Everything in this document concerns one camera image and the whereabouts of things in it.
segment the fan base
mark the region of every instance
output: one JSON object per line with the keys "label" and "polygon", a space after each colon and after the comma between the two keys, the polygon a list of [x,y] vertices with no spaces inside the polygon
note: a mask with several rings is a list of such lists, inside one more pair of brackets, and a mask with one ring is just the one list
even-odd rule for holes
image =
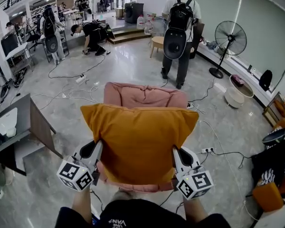
{"label": "fan base", "polygon": [[218,68],[212,67],[209,69],[209,72],[216,78],[223,78],[223,74]]}

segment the wooden step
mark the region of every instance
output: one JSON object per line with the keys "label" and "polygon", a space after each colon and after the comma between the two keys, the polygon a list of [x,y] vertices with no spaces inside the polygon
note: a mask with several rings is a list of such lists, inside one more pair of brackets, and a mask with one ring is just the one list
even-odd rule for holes
{"label": "wooden step", "polygon": [[108,38],[107,40],[112,44],[119,44],[126,41],[137,40],[151,37],[151,35],[145,35],[143,32],[133,33],[133,34],[126,34],[123,36],[117,36],[116,39]]}
{"label": "wooden step", "polygon": [[115,37],[119,37],[119,36],[125,36],[125,35],[140,33],[140,32],[143,32],[143,29],[128,28],[128,29],[115,31],[115,32],[113,32],[113,34],[115,35]]}

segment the fan grille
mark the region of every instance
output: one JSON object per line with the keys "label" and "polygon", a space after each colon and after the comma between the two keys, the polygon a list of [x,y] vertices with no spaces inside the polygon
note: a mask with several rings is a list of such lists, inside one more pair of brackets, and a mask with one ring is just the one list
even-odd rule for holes
{"label": "fan grille", "polygon": [[230,42],[226,54],[232,56],[241,54],[246,48],[247,37],[243,28],[233,21],[223,21],[217,26],[215,30],[215,41],[218,47],[222,51],[225,51],[229,43],[228,37],[230,35],[234,37],[234,40]]}

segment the black shirt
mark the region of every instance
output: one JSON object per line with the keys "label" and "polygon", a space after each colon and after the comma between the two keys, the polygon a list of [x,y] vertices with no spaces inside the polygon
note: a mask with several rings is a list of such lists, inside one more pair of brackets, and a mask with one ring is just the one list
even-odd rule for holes
{"label": "black shirt", "polygon": [[[83,217],[76,211],[63,207],[60,209],[55,228],[88,228]],[[100,220],[93,225],[96,228],[230,228],[220,214],[212,214],[193,225],[181,216],[174,214],[155,203],[142,200],[117,200],[109,203],[100,215]]]}
{"label": "black shirt", "polygon": [[85,37],[89,35],[93,36],[95,34],[95,31],[98,29],[98,25],[91,23],[91,22],[87,22],[87,23],[83,23],[82,28],[83,28]]}
{"label": "black shirt", "polygon": [[81,2],[80,5],[78,5],[79,10],[84,10],[87,8],[88,6],[88,0],[78,0],[79,2]]}

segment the power strip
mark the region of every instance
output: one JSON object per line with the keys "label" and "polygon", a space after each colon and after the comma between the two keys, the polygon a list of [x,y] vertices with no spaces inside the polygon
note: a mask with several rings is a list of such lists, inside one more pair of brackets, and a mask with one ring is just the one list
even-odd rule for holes
{"label": "power strip", "polygon": [[210,152],[213,152],[213,148],[202,149],[201,152],[202,152],[203,154],[205,154],[205,153],[210,153]]}
{"label": "power strip", "polygon": [[76,83],[80,84],[81,82],[85,81],[86,79],[86,75],[84,75],[83,77],[80,77],[76,80]]}

